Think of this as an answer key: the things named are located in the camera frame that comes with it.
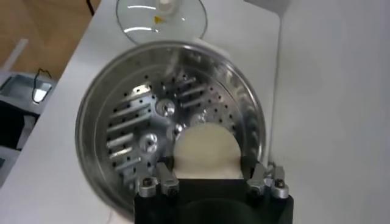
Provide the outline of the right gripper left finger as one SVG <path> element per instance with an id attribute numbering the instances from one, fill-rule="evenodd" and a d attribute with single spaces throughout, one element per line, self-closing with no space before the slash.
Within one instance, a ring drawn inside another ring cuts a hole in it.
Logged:
<path id="1" fill-rule="evenodd" d="M 179 180 L 176 176 L 163 162 L 156 164 L 155 173 L 156 176 L 152 176 L 147 170 L 140 170 L 136 182 L 138 195 L 151 198 L 162 194 L 168 198 L 175 198 L 179 193 Z"/>

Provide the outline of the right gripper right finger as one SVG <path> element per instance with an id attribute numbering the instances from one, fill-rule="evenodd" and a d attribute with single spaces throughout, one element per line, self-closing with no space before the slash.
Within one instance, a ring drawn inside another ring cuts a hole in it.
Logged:
<path id="1" fill-rule="evenodd" d="M 263 196 L 266 189 L 269 189 L 271 196 L 276 199 L 284 200 L 289 197 L 283 166 L 271 163 L 266 167 L 255 158 L 242 156 L 241 171 L 249 189 L 254 190 L 257 195 Z"/>

